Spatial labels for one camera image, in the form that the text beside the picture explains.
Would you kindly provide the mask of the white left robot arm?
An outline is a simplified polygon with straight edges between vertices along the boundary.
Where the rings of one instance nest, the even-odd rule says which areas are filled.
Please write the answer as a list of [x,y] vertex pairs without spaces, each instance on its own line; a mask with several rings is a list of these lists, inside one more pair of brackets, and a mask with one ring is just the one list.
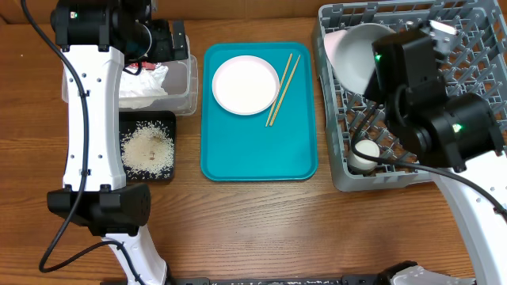
[[51,213],[86,227],[116,255],[129,284],[171,284],[147,228],[151,194],[129,184],[120,155],[120,79],[129,63],[181,59],[150,1],[60,1],[51,13],[63,60],[68,151],[63,185],[48,193]]

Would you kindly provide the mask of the red snack wrapper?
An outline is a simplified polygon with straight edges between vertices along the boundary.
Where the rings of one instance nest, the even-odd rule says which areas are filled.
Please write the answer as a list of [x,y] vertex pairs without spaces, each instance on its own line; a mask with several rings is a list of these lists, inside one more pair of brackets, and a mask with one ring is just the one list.
[[[139,68],[139,64],[138,63],[132,63],[128,67],[137,70]],[[155,70],[158,67],[159,67],[158,63],[142,62],[142,69],[143,70]]]

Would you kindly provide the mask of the pink round plate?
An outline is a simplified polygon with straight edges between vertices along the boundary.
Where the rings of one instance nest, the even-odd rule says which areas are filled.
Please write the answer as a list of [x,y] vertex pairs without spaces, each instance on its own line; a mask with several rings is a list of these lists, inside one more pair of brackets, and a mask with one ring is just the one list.
[[251,116],[272,105],[279,82],[278,73],[266,60],[239,55],[218,67],[212,78],[212,94],[228,112]]

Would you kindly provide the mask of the white rice pile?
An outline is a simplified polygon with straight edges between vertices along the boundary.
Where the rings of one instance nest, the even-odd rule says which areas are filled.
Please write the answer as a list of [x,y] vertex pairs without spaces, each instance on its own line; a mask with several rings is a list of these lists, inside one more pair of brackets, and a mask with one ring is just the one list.
[[120,154],[130,181],[167,181],[173,176],[174,141],[161,120],[137,121],[121,133]]

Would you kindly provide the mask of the pink small bowl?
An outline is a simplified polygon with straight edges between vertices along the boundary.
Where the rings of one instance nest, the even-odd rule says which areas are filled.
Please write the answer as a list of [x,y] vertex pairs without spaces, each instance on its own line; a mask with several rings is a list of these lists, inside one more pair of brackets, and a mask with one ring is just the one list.
[[337,48],[347,32],[348,32],[347,30],[338,30],[336,32],[327,33],[323,37],[326,56],[328,58],[328,61],[330,62],[330,65],[332,66],[334,74],[336,72],[336,63],[334,62],[334,60]]

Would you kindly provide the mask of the grey-green bowl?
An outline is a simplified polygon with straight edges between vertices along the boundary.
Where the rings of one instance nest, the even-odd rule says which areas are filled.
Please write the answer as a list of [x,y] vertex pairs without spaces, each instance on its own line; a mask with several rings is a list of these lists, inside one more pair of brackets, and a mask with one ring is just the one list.
[[330,57],[334,74],[343,88],[364,94],[375,71],[372,45],[391,34],[395,34],[392,28],[376,23],[356,25],[345,31]]

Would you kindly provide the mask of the white napkin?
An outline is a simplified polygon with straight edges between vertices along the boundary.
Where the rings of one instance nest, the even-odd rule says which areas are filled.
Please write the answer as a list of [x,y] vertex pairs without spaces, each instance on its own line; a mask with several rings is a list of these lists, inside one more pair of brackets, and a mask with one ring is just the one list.
[[169,67],[162,64],[154,70],[142,69],[139,75],[132,75],[124,71],[120,80],[119,106],[121,108],[145,108],[156,99],[165,97],[168,93],[162,87]]

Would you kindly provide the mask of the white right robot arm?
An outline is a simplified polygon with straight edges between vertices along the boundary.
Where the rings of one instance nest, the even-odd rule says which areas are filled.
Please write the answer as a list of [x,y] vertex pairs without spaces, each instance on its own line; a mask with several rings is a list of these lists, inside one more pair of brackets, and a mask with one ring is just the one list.
[[365,96],[385,111],[384,123],[417,157],[403,168],[424,170],[447,200],[475,278],[506,282],[506,149],[499,123],[477,93],[450,96],[440,72],[457,31],[413,28],[372,44],[375,71]]

